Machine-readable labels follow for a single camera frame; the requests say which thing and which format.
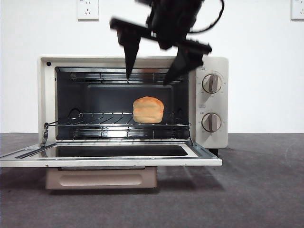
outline cable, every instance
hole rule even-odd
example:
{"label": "cable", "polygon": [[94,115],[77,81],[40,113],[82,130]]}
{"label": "cable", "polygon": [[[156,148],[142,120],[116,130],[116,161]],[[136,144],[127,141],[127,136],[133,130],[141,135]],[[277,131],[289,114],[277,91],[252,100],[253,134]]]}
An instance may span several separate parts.
{"label": "cable", "polygon": [[224,8],[225,8],[224,0],[220,0],[220,2],[222,3],[222,9],[221,9],[220,12],[219,12],[218,18],[217,18],[213,23],[211,23],[211,24],[209,25],[209,27],[204,28],[204,29],[201,29],[201,30],[198,30],[198,31],[190,31],[189,33],[192,33],[192,34],[193,34],[193,33],[201,33],[201,32],[206,32],[206,31],[208,31],[209,29],[212,29],[213,26],[215,26],[215,25],[218,23],[219,19],[222,17],[222,14],[223,14],[223,12],[224,12]]}

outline oven door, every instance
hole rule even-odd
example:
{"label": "oven door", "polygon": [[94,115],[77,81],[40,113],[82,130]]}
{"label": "oven door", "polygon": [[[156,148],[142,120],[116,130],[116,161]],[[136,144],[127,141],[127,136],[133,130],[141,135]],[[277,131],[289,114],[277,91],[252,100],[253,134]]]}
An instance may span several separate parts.
{"label": "oven door", "polygon": [[222,165],[191,141],[61,142],[33,145],[0,157],[1,167],[136,167]]}

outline bread roll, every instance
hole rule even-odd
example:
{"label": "bread roll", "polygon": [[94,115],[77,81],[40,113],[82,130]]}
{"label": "bread roll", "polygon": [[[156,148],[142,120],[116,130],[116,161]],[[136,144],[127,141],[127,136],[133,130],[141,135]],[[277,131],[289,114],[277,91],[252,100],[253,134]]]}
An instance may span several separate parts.
{"label": "bread roll", "polygon": [[163,103],[150,96],[139,98],[133,103],[133,118],[135,122],[155,124],[162,121]]}

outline electrical outlet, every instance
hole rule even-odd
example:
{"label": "electrical outlet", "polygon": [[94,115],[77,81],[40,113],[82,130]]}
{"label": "electrical outlet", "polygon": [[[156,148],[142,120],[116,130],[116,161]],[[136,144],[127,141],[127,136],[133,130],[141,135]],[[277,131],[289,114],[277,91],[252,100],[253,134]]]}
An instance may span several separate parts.
{"label": "electrical outlet", "polygon": [[78,20],[99,20],[99,0],[77,0]]}
{"label": "electrical outlet", "polygon": [[291,0],[291,20],[304,20],[304,0]]}

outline oven knob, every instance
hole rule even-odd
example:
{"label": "oven knob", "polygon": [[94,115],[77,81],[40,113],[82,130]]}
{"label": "oven knob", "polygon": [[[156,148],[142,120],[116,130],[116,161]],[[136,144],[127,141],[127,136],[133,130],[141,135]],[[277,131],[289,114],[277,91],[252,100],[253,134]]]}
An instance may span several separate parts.
{"label": "oven knob", "polygon": [[222,80],[217,74],[210,74],[202,81],[203,89],[210,94],[216,93],[222,86]]}
{"label": "oven knob", "polygon": [[221,119],[214,113],[206,114],[201,120],[201,125],[207,132],[216,132],[221,126]]}

